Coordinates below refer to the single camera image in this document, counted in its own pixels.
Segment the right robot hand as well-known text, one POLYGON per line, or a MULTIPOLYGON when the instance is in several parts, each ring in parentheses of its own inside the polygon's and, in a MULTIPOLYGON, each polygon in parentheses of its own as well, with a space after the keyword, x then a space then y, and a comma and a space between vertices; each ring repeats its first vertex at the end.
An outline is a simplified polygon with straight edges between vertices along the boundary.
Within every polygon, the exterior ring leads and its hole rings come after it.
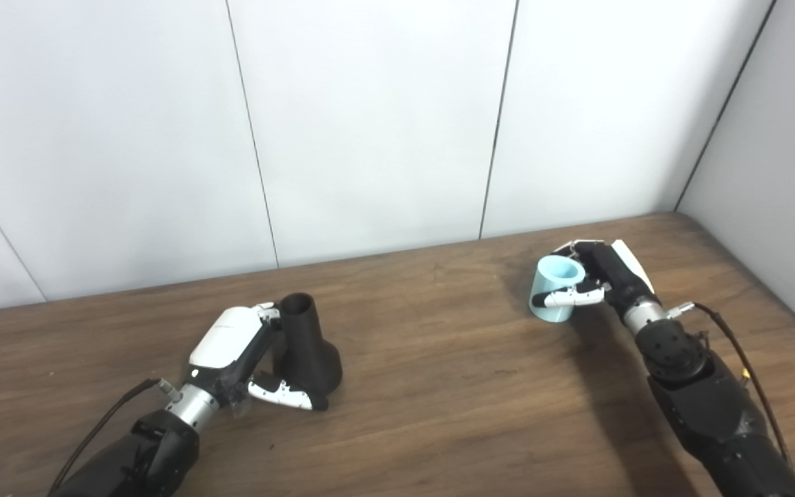
POLYGON ((578 307, 607 303, 623 319, 657 304, 649 276, 624 240, 571 240, 540 258, 528 298, 536 317, 561 323, 578 307))

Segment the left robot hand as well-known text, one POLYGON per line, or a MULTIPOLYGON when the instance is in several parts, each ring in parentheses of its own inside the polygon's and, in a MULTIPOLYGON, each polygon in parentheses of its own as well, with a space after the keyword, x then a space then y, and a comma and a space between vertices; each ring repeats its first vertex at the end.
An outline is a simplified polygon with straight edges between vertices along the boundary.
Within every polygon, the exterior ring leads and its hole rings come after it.
POLYGON ((281 330, 280 311, 274 302, 225 309, 190 352, 179 399, 168 410, 195 430, 218 410, 249 398, 294 409, 327 410, 325 396, 271 373, 255 372, 281 330))

